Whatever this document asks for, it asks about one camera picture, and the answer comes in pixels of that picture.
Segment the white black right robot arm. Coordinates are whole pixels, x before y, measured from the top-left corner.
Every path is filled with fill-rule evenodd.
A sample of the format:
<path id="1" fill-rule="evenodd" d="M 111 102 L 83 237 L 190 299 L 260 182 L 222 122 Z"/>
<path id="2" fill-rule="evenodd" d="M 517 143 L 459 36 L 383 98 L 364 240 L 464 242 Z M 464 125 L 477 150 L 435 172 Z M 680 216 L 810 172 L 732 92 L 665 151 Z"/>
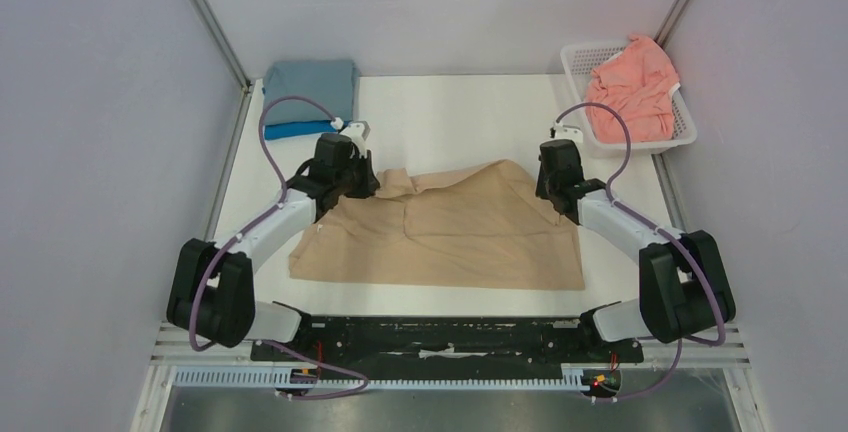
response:
<path id="1" fill-rule="evenodd" d="M 718 346 L 736 305 L 715 239 L 704 231 L 664 229 L 614 197 L 607 183 L 583 174 L 577 145 L 543 143 L 536 193 L 572 223 L 588 229 L 638 266 L 636 298 L 580 317 L 580 352 L 602 360 L 618 342 L 652 337 Z"/>

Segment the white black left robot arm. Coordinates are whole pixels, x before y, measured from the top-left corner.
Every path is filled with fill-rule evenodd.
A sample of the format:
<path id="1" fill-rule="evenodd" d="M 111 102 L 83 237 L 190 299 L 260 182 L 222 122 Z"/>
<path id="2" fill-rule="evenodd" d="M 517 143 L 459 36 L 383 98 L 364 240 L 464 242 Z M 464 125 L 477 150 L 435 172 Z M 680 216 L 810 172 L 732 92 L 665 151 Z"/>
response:
<path id="1" fill-rule="evenodd" d="M 286 181 L 265 211 L 229 237 L 187 241 L 177 260 L 167 321 L 213 345 L 233 348 L 246 340 L 272 340 L 290 360 L 307 357 L 314 335 L 301 325 L 305 313 L 257 300 L 254 275 L 340 198 L 374 196 L 379 182 L 367 134 L 364 122 L 322 134 L 313 157 Z"/>

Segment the beige t-shirt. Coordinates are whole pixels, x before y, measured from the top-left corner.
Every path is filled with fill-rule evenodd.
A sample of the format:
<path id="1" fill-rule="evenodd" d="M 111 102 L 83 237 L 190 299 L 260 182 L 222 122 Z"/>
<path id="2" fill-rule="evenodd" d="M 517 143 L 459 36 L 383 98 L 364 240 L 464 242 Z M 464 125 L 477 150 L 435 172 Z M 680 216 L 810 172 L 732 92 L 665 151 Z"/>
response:
<path id="1" fill-rule="evenodd" d="M 412 176 L 379 173 L 367 199 L 343 197 L 289 255 L 302 280 L 580 291 L 576 225 L 535 194 L 517 163 Z"/>

